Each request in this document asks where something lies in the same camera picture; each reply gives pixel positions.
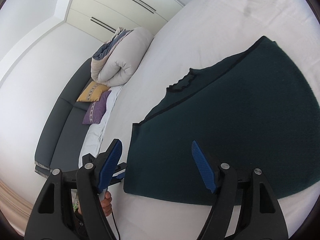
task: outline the black cable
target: black cable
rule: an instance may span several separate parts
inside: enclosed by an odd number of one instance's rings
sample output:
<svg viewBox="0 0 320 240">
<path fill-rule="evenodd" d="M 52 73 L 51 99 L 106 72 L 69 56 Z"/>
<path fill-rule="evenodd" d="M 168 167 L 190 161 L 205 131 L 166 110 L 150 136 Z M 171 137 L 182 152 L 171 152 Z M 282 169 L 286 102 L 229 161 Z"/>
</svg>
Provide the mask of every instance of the black cable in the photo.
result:
<svg viewBox="0 0 320 240">
<path fill-rule="evenodd" d="M 117 230 L 117 232 L 118 232 L 119 240 L 121 240 L 121 238 L 120 238 L 120 233 L 119 233 L 119 230 L 118 230 L 118 227 L 117 227 L 117 224 L 116 224 L 116 220 L 115 220 L 115 216 L 114 216 L 114 214 L 113 214 L 113 211 L 111 211 L 111 214 L 112 214 L 113 222 L 115 223 L 115 226 L 116 226 L 116 230 Z"/>
</svg>

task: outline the yellow pillow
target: yellow pillow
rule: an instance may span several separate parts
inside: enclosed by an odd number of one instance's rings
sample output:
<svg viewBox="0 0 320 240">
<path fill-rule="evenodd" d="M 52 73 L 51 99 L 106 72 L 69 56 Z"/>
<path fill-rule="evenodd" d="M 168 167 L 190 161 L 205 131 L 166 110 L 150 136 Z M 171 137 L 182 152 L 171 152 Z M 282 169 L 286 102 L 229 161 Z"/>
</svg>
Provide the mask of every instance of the yellow pillow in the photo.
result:
<svg viewBox="0 0 320 240">
<path fill-rule="evenodd" d="M 87 88 L 81 93 L 77 102 L 95 102 L 99 101 L 101 94 L 108 91 L 110 87 L 98 84 L 92 81 Z"/>
</svg>

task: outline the pillow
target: pillow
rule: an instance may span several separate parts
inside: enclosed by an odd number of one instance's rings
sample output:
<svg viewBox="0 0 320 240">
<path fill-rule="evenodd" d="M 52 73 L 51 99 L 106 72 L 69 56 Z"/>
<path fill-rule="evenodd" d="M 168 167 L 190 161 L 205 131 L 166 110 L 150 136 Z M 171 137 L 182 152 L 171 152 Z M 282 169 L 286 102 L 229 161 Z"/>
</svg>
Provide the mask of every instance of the pillow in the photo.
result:
<svg viewBox="0 0 320 240">
<path fill-rule="evenodd" d="M 113 50 L 96 82 L 109 87 L 127 83 L 140 65 L 153 37 L 143 27 L 134 28 Z"/>
<path fill-rule="evenodd" d="M 77 102 L 95 102 L 99 101 L 101 94 L 108 91 L 109 87 L 92 81 L 87 88 L 81 93 Z"/>
<path fill-rule="evenodd" d="M 107 97 L 111 90 L 103 92 L 100 100 L 92 102 L 84 116 L 82 124 L 100 123 L 103 115 L 107 110 Z"/>
</svg>

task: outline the silver screw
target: silver screw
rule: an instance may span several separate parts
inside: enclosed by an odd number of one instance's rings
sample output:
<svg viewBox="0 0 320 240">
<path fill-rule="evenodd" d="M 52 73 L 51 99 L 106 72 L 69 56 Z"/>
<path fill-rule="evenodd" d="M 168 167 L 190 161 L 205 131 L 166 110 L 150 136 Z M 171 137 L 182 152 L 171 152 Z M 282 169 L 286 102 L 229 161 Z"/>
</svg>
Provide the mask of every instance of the silver screw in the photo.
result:
<svg viewBox="0 0 320 240">
<path fill-rule="evenodd" d="M 262 173 L 262 170 L 259 168 L 254 169 L 254 173 L 260 175 Z"/>
<path fill-rule="evenodd" d="M 90 169 L 93 167 L 93 164 L 92 164 L 92 163 L 87 163 L 84 167 L 85 167 L 87 170 L 90 170 Z"/>
<path fill-rule="evenodd" d="M 59 169 L 54 169 L 53 171 L 52 171 L 52 174 L 53 175 L 58 175 L 60 173 L 60 170 Z"/>
<path fill-rule="evenodd" d="M 221 163 L 221 168 L 223 168 L 224 170 L 227 170 L 230 168 L 230 165 L 228 163 Z"/>
</svg>

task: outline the person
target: person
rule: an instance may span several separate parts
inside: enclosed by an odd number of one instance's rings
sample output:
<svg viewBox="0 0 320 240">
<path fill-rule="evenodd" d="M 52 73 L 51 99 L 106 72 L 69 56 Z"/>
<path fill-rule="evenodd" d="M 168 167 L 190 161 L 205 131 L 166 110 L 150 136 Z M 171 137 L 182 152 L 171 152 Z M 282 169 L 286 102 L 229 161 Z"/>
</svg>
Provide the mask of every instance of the person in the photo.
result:
<svg viewBox="0 0 320 240">
<path fill-rule="evenodd" d="M 107 217 L 112 213 L 111 193 L 109 191 L 106 191 L 104 197 L 105 197 L 104 200 L 100 201 L 100 203 L 101 203 L 102 210 L 103 210 L 105 216 Z M 78 208 L 75 211 L 75 215 L 77 218 L 76 227 L 78 229 L 79 234 L 81 234 L 82 236 L 88 237 L 87 231 L 85 229 L 83 217 L 82 217 L 80 203 L 78 205 Z"/>
</svg>

